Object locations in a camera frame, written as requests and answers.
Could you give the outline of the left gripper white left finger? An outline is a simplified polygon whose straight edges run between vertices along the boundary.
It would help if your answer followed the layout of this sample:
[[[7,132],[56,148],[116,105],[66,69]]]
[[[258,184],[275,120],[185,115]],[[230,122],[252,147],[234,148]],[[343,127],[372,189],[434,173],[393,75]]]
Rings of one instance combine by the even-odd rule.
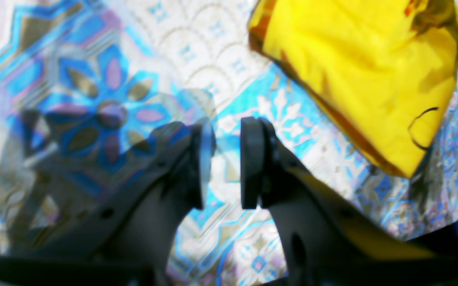
[[[167,286],[177,229],[205,206],[216,139],[207,117],[160,131],[180,138],[84,221],[26,255],[0,255],[0,286]]]

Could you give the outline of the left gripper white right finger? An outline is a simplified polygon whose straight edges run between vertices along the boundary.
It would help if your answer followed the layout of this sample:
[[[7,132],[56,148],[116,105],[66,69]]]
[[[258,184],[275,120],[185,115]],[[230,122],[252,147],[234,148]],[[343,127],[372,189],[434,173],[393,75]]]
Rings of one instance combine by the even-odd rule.
[[[458,286],[458,260],[395,239],[316,179],[275,134],[241,120],[241,204],[269,210],[288,276],[267,286]]]

